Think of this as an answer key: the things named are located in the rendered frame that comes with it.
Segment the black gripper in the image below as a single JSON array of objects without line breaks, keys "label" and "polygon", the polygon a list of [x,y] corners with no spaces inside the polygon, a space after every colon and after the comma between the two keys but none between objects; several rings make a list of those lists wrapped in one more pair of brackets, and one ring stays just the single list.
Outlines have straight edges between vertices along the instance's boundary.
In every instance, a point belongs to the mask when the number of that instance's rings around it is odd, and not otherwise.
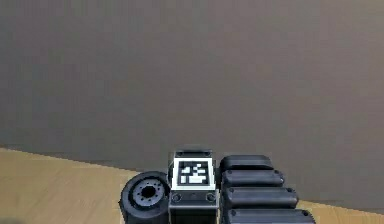
[{"label": "black gripper", "polygon": [[169,193],[164,172],[147,171],[135,175],[120,193],[118,204],[123,224],[169,224]]}]

